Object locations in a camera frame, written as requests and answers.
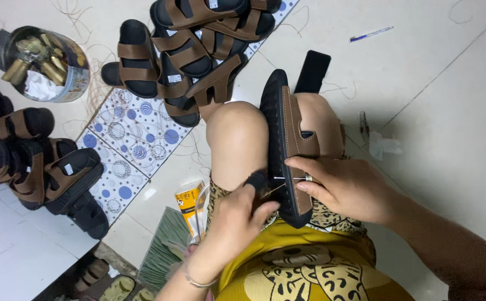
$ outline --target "blue pen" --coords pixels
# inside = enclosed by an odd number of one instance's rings
[[[372,33],[368,33],[368,34],[361,35],[359,37],[352,37],[352,38],[349,39],[349,43],[354,42],[354,41],[361,40],[362,38],[372,37],[372,36],[374,36],[376,34],[379,34],[379,33],[385,32],[385,31],[389,31],[392,28],[393,28],[393,26],[390,26],[390,27],[383,28],[383,29],[381,29],[379,31],[373,31]]]

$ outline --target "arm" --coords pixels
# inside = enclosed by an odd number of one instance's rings
[[[250,184],[236,189],[215,206],[213,220],[204,241],[188,259],[191,279],[200,284],[215,280],[224,267],[241,253],[258,234],[265,220],[280,206],[266,202],[255,212],[256,190]],[[209,288],[197,288],[185,277],[183,264],[157,295],[157,301],[203,301]]]
[[[485,240],[399,194],[366,161],[318,162],[293,157],[286,164],[322,182],[321,186],[302,181],[297,188],[330,210],[383,224],[404,238],[423,263],[449,285],[449,299],[486,299]]]

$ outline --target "person's right hand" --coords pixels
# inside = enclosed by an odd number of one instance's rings
[[[364,222],[387,224],[408,202],[386,184],[384,177],[364,160],[287,158],[286,165],[304,170],[323,185],[300,181],[297,188],[330,211]]]

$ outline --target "stack of sandals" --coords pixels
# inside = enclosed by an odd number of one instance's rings
[[[91,237],[104,237],[107,217],[88,191],[103,173],[98,153],[78,149],[70,139],[48,138],[55,123],[50,110],[12,112],[9,99],[0,102],[0,110],[7,106],[10,112],[0,116],[0,184],[7,183],[27,209],[46,206]]]
[[[271,13],[280,4],[157,0],[150,8],[153,35],[145,24],[125,21],[120,27],[120,61],[104,65],[102,79],[141,98],[163,98],[174,122],[194,127],[200,121],[199,106],[232,98],[233,81],[248,61],[244,51],[250,42],[271,34]]]

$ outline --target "leg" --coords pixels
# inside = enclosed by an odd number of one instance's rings
[[[326,99],[314,93],[295,95],[302,115],[301,130],[317,134],[321,156],[340,159],[343,155],[340,122]]]
[[[243,101],[218,106],[206,128],[212,181],[233,191],[254,171],[267,168],[268,136],[257,107]]]

